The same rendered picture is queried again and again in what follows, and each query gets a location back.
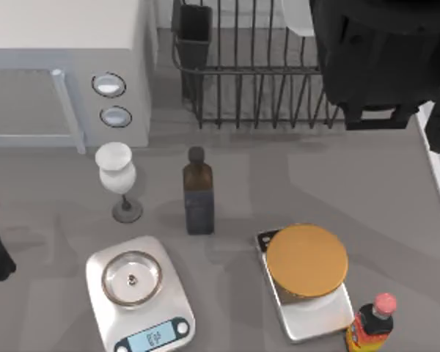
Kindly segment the brown bottle with dark label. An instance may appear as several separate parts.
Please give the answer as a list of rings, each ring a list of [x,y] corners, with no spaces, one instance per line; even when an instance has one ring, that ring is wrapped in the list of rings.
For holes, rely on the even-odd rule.
[[[213,170],[205,163],[203,147],[193,146],[188,150],[188,164],[183,168],[183,198],[187,233],[213,234],[215,223]]]

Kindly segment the white goblet with grey foot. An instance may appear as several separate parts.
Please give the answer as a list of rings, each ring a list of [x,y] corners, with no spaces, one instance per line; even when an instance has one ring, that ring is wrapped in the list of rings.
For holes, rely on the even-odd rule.
[[[122,142],[106,143],[96,151],[95,163],[102,186],[120,196],[111,211],[113,218],[123,224],[137,221],[143,214],[143,208],[139,200],[128,195],[137,178],[131,148]]]

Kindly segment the silver scale with blue display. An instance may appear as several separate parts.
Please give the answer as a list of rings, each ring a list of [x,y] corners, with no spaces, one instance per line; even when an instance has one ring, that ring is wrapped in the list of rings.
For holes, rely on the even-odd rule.
[[[173,352],[193,340],[193,310],[157,238],[141,236],[94,253],[86,281],[105,352]]]

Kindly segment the pale microwave oven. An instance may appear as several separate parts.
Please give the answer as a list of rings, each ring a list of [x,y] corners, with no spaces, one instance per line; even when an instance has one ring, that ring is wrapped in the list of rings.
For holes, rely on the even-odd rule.
[[[153,0],[0,0],[0,69],[61,69],[84,129],[86,147],[148,143],[158,38]],[[124,95],[97,95],[91,80],[116,73]],[[99,113],[121,106],[125,128],[110,128]]]

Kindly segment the silver scale with orange platform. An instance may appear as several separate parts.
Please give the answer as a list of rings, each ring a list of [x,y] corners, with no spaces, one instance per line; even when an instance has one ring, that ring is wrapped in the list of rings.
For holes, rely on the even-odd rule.
[[[254,241],[291,342],[338,333],[353,322],[345,286],[348,254],[336,235],[315,224],[292,224],[261,232]]]

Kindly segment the small microwave knob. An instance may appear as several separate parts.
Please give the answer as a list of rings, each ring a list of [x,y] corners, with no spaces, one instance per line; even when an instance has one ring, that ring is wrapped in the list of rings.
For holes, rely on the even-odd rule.
[[[125,128],[132,122],[132,114],[121,106],[111,106],[102,109],[99,113],[100,120],[110,128]]]

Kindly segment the large microwave knob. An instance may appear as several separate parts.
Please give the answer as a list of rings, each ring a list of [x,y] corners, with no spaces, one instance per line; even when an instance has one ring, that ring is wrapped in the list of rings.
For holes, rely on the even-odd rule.
[[[124,95],[127,90],[125,80],[116,73],[111,72],[93,76],[91,87],[97,95],[110,99]]]

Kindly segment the black cutlery holder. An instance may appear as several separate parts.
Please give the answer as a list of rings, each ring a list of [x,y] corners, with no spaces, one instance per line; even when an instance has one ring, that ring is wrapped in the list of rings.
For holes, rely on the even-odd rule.
[[[173,0],[172,32],[183,69],[205,69],[211,43],[212,21],[211,7]]]

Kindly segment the glass microwave door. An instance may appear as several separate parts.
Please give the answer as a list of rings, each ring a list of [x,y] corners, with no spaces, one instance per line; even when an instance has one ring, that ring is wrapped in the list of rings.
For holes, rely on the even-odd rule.
[[[76,148],[51,70],[0,69],[0,148]]]

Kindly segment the dark bottle with pink cap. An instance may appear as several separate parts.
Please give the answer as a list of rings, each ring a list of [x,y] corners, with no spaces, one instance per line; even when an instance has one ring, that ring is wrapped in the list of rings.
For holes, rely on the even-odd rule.
[[[379,293],[373,303],[361,306],[345,333],[348,352],[378,352],[394,328],[396,309],[391,293]]]

